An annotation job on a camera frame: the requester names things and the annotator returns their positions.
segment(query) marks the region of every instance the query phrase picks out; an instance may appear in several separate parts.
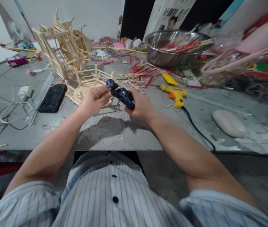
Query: hand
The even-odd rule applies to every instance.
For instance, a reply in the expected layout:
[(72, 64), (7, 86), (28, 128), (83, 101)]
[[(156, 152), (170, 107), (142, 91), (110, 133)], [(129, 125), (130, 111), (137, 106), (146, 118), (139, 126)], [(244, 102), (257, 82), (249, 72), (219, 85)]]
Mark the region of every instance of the hand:
[(152, 105), (149, 96), (140, 93), (134, 88), (128, 88), (127, 90), (132, 94), (135, 102), (134, 110), (130, 110), (128, 107), (125, 107), (124, 109), (131, 117), (138, 120), (144, 120), (146, 123), (149, 123), (154, 118), (161, 116), (161, 113), (158, 112)]
[(89, 88), (78, 108), (79, 111), (88, 118), (98, 114), (101, 108), (113, 97), (110, 90), (106, 86)]

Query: forearm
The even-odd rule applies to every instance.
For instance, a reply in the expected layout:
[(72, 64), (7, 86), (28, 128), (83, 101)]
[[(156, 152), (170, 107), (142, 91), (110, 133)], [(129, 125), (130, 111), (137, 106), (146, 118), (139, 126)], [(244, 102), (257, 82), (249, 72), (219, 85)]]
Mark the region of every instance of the forearm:
[(163, 150), (185, 175), (210, 177), (227, 172), (219, 160), (198, 141), (162, 114), (149, 122)]
[(55, 183), (57, 172), (68, 157), (79, 130), (87, 119), (88, 116), (77, 109), (48, 134), (27, 157), (4, 196), (30, 181), (46, 180)]
[(189, 192), (195, 189), (220, 191), (257, 207), (248, 192), (222, 163), (198, 141), (163, 115), (149, 123), (162, 148), (183, 171)]

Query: metal bowl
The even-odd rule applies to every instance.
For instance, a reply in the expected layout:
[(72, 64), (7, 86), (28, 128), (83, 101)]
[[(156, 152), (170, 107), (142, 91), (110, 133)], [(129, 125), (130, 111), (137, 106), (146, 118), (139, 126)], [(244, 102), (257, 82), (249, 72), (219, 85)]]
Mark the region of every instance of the metal bowl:
[[(184, 30), (161, 30), (148, 34), (145, 38), (147, 44), (147, 59), (150, 63), (162, 67), (162, 68), (174, 68), (180, 66), (188, 66), (195, 57), (202, 52), (208, 51), (214, 44), (208, 44), (201, 46), (191, 53), (177, 54), (160, 50), (167, 44), (173, 42), (176, 39), (183, 38), (189, 31)], [(199, 32), (193, 32), (188, 39), (188, 42), (193, 41), (200, 36), (198, 41), (210, 39), (209, 36), (201, 34)]]

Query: popsicle stick structure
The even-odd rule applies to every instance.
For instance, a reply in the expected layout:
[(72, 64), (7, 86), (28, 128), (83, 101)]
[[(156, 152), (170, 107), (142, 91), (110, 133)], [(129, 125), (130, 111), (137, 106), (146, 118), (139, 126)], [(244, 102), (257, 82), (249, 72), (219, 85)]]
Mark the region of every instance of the popsicle stick structure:
[[(65, 80), (67, 85), (66, 96), (68, 96), (78, 106), (81, 104), (88, 88), (103, 86), (105, 85), (104, 81), (106, 81), (107, 79), (114, 79), (114, 72), (112, 72), (111, 74), (105, 73), (97, 69), (97, 64), (95, 64), (94, 69), (81, 70), (81, 71), (77, 71), (76, 69), (74, 69), (74, 71), (77, 77), (78, 86), (74, 88), (69, 84), (68, 80)], [(81, 78), (83, 80), (80, 80), (79, 75), (86, 72), (92, 72), (93, 74), (89, 76), (82, 76)], [(111, 98), (110, 101), (105, 106), (110, 105), (112, 101), (113, 98)]]
[[(114, 72), (108, 74), (98, 70), (97, 64), (95, 64), (95, 68), (82, 70), (83, 65), (88, 60), (92, 42), (82, 33), (84, 25), (81, 30), (72, 27), (73, 19), (74, 17), (70, 21), (61, 23), (58, 20), (56, 10), (53, 27), (45, 27), (40, 24), (39, 30), (33, 28), (32, 31), (45, 57), (56, 73), (64, 79), (67, 85), (66, 96), (79, 106), (88, 88), (105, 85), (105, 80), (114, 78)], [(55, 49), (51, 48), (47, 42), (48, 39), (55, 40)], [(85, 76), (85, 72), (94, 74)], [(74, 77), (78, 82), (76, 88), (72, 87), (68, 81)]]

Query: purple box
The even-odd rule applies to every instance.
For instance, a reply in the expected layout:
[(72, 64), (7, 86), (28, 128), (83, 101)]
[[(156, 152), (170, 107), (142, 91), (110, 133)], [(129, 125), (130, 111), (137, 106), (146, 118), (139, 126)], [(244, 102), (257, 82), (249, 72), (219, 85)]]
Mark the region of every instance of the purple box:
[(27, 61), (27, 57), (25, 57), (23, 55), (11, 57), (11, 58), (6, 58), (6, 62), (8, 62), (9, 66), (11, 66), (13, 68), (29, 63)]

